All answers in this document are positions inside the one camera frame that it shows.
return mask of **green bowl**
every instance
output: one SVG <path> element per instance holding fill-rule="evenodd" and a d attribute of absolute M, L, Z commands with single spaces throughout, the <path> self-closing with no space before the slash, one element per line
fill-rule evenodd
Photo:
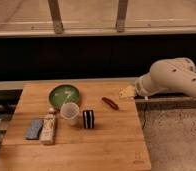
<path fill-rule="evenodd" d="M 55 87 L 49 94 L 49 102 L 56 109 L 60 109 L 64 103 L 78 103 L 79 100 L 80 93 L 72 85 L 60 85 Z"/>

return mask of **cable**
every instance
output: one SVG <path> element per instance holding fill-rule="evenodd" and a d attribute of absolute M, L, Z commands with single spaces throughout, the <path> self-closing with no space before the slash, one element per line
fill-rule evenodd
<path fill-rule="evenodd" d="M 143 122 L 142 129 L 144 129 L 145 126 L 146 126 L 146 111 L 147 111 L 147 109 L 148 109 L 148 102 L 145 103 L 145 108 L 144 108 L 144 112 L 143 112 L 143 120 L 144 120 L 144 122 Z"/>

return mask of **black wall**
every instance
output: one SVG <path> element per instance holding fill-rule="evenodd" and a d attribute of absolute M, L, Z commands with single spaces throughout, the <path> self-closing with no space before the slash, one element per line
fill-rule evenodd
<path fill-rule="evenodd" d="M 0 80 L 140 76 L 174 57 L 196 63 L 196 34 L 0 38 Z"/>

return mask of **white cup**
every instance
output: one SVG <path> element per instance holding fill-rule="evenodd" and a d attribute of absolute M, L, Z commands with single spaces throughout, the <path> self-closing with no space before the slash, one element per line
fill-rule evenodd
<path fill-rule="evenodd" d="M 65 103 L 61 106 L 60 115 L 66 119 L 69 125 L 74 126 L 78 123 L 79 107 L 75 103 Z"/>

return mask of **metal bar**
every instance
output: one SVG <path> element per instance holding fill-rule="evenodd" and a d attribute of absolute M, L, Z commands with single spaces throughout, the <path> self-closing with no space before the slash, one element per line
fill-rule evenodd
<path fill-rule="evenodd" d="M 55 34 L 62 34 L 63 33 L 63 23 L 61 20 L 60 8 L 58 0 L 48 0 L 49 2 L 49 9 L 52 16 L 53 27 Z"/>
<path fill-rule="evenodd" d="M 119 0 L 117 22 L 116 22 L 117 32 L 125 31 L 127 7 L 128 7 L 128 0 Z"/>

